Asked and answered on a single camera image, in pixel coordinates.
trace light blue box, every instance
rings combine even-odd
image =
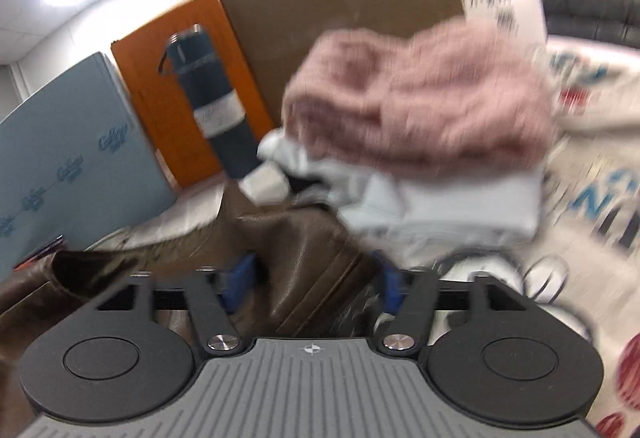
[[[0,279],[59,235],[85,249],[176,199],[101,53],[0,123],[0,165]]]

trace brown leather bag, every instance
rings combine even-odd
[[[178,239],[46,257],[0,284],[0,437],[15,437],[34,419],[17,366],[37,336],[132,270],[168,276],[204,265],[224,268],[248,251],[257,254],[265,280],[232,317],[246,339],[334,336],[337,315],[377,271],[330,212],[265,211],[233,185],[225,189],[215,221]],[[158,321],[191,339],[187,313],[163,312]]]

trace pink fluffy towel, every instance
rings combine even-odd
[[[531,167],[554,136],[542,75],[494,26],[463,18],[409,40],[323,34],[282,117],[316,158],[413,177]]]

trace metal screw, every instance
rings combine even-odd
[[[230,352],[238,347],[240,341],[233,335],[214,335],[207,341],[207,345],[217,352]]]
[[[414,338],[409,335],[403,334],[393,334],[387,335],[382,343],[386,348],[390,350],[394,350],[396,352],[403,352],[404,350],[409,350],[415,345]]]

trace white bottle label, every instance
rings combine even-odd
[[[234,89],[222,98],[198,107],[193,118],[205,138],[213,138],[233,129],[244,120],[244,107]]]

